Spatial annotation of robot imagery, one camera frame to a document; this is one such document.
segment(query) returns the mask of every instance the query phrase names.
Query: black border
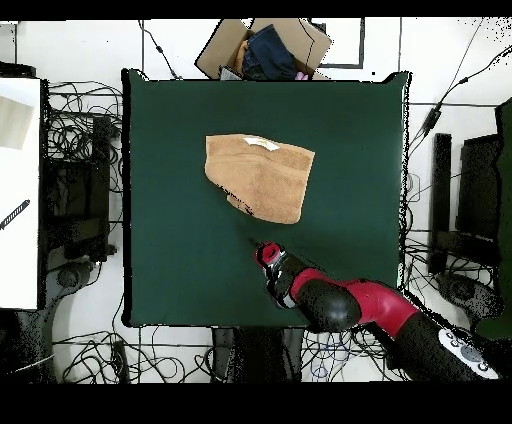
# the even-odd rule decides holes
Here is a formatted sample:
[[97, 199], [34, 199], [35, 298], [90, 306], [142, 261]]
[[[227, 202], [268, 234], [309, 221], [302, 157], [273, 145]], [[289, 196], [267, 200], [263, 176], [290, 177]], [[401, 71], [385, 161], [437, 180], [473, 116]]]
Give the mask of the black border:
[[[141, 72], [138, 69], [127, 69], [123, 68], [121, 70], [121, 83], [122, 83], [122, 89], [123, 89], [123, 118], [122, 118], [122, 130], [121, 130], [121, 153], [123, 157], [123, 175], [122, 175], [122, 181], [123, 181], [123, 199], [122, 199], [122, 208], [123, 208], [123, 268], [124, 268], [124, 308], [123, 312], [121, 314], [121, 322], [123, 325], [125, 325], [128, 328], [144, 328], [146, 326], [155, 326], [155, 325], [164, 325], [166, 327], [201, 327], [201, 328], [218, 328], [219, 326], [216, 324], [212, 325], [172, 325], [172, 324], [158, 324], [158, 323], [152, 323], [152, 324], [141, 324], [141, 325], [133, 325], [130, 321], [132, 318], [132, 287], [133, 287], [133, 281], [132, 281], [132, 239], [131, 239], [131, 156], [130, 156], [130, 128], [131, 128], [131, 82], [130, 82], [130, 71], [138, 72], [139, 75], [142, 75], [141, 77], [146, 82], [157, 82], [161, 80], [151, 80], [149, 79], [143, 72]], [[399, 74], [405, 74], [407, 75], [407, 79], [403, 86], [403, 94], [402, 94], [402, 128], [407, 129], [405, 131], [405, 141], [402, 149], [402, 193], [401, 193], [401, 199], [399, 201], [399, 261], [398, 265], [402, 265], [400, 267], [400, 271], [397, 274], [397, 277], [400, 277], [401, 285], [403, 286], [404, 283], [404, 269], [405, 269], [405, 228], [406, 228], [406, 200], [407, 200], [407, 174], [408, 174], [408, 156], [409, 156], [409, 87], [412, 80], [412, 75], [408, 71], [401, 71], [401, 72], [392, 72], [389, 74], [387, 78], [385, 78], [383, 81], [374, 82], [374, 81], [359, 81], [361, 83], [366, 84], [387, 84], [391, 82], [394, 78], [396, 78]], [[217, 80], [211, 80], [211, 79], [186, 79], [184, 81], [200, 81], [202, 83], [217, 83]], [[258, 81], [250, 81], [246, 83], [252, 83], [252, 84], [272, 84], [272, 83], [295, 83], [296, 81], [264, 81], [264, 82], [258, 82]], [[307, 82], [303, 82], [303, 84], [322, 84], [322, 83], [354, 83], [356, 81], [353, 80], [311, 80]], [[413, 299], [413, 303], [417, 303], [419, 300]], [[287, 326], [286, 328], [297, 328], [297, 329], [304, 329], [305, 327], [294, 327], [294, 326]]]
[[124, 308], [121, 322], [125, 327], [134, 328], [132, 318], [132, 186], [131, 186], [131, 157], [130, 157], [130, 120], [132, 112], [131, 83], [129, 70], [121, 70], [121, 83], [123, 89], [123, 118], [121, 120], [121, 157], [123, 158], [123, 269], [124, 269]]
[[364, 63], [364, 37], [365, 37], [365, 18], [361, 18], [361, 28], [359, 30], [359, 63], [320, 63], [318, 68], [324, 69], [363, 69]]

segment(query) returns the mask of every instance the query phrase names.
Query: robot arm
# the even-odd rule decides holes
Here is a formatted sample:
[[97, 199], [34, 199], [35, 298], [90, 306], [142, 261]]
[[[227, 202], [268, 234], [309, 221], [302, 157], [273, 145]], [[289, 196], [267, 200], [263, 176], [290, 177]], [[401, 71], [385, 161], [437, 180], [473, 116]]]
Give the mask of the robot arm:
[[393, 339], [394, 354], [412, 379], [502, 378], [472, 345], [381, 282], [331, 280], [275, 243], [259, 246], [255, 259], [267, 277], [268, 291], [280, 307], [299, 308], [320, 331], [341, 332], [375, 323]]

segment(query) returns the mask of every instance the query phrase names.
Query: tangled wires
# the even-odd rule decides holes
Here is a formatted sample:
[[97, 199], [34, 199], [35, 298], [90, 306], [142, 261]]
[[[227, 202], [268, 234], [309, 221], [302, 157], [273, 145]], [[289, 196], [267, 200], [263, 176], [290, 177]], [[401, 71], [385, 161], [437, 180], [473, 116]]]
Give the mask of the tangled wires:
[[[184, 383], [197, 371], [202, 371], [210, 379], [219, 379], [212, 371], [210, 363], [213, 347], [208, 346], [204, 355], [195, 355], [194, 362], [196, 367], [187, 372], [183, 362], [173, 356], [158, 356], [155, 351], [154, 337], [157, 330], [155, 328], [151, 338], [152, 355], [145, 352], [141, 346], [128, 343], [115, 328], [115, 319], [119, 314], [123, 303], [124, 295], [121, 297], [119, 306], [112, 318], [112, 331], [98, 331], [95, 333], [84, 334], [71, 337], [65, 340], [55, 342], [54, 345], [73, 344], [83, 345], [83, 348], [72, 359], [71, 364], [64, 369], [61, 375], [63, 383], [89, 383], [89, 384], [119, 384], [140, 382], [141, 376], [153, 372], [163, 383]], [[77, 342], [77, 339], [89, 338], [85, 343]], [[125, 357], [119, 354], [116, 344], [122, 345], [127, 354]], [[138, 360], [132, 359], [133, 355], [140, 356]], [[162, 371], [163, 364], [171, 366], [171, 372]], [[80, 377], [71, 378], [74, 369], [80, 369]], [[122, 380], [123, 370], [127, 374], [125, 381]]]
[[401, 370], [386, 370], [387, 354], [367, 329], [356, 327], [339, 334], [313, 335], [306, 332], [304, 345], [303, 381], [344, 381], [343, 371], [347, 363], [359, 357], [368, 358], [375, 365], [382, 376], [382, 381], [408, 380]]

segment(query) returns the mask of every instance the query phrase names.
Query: desk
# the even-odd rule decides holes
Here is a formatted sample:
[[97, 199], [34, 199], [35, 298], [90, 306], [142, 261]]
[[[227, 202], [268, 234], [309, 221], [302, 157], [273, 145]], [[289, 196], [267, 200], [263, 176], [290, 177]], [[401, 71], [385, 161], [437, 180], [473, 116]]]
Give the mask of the desk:
[[[382, 84], [122, 79], [126, 325], [307, 325], [274, 305], [248, 237], [332, 277], [396, 286], [406, 73]], [[238, 133], [315, 152], [297, 224], [238, 211], [206, 178], [205, 136]]]
[[0, 78], [0, 96], [33, 108], [23, 148], [0, 147], [0, 221], [30, 200], [27, 209], [0, 231], [0, 307], [36, 309], [41, 81]]

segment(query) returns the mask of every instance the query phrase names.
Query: cardboard box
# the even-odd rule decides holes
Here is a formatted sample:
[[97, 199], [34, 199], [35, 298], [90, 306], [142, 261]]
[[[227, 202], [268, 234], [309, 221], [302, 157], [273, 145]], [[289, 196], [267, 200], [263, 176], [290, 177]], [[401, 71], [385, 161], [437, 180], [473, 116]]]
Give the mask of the cardboard box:
[[327, 79], [316, 72], [331, 39], [309, 22], [299, 18], [255, 18], [247, 28], [238, 19], [223, 19], [196, 59], [195, 65], [211, 79], [219, 79], [222, 66], [234, 67], [236, 54], [243, 41], [260, 29], [273, 24], [288, 51], [295, 58], [297, 71], [310, 79]]

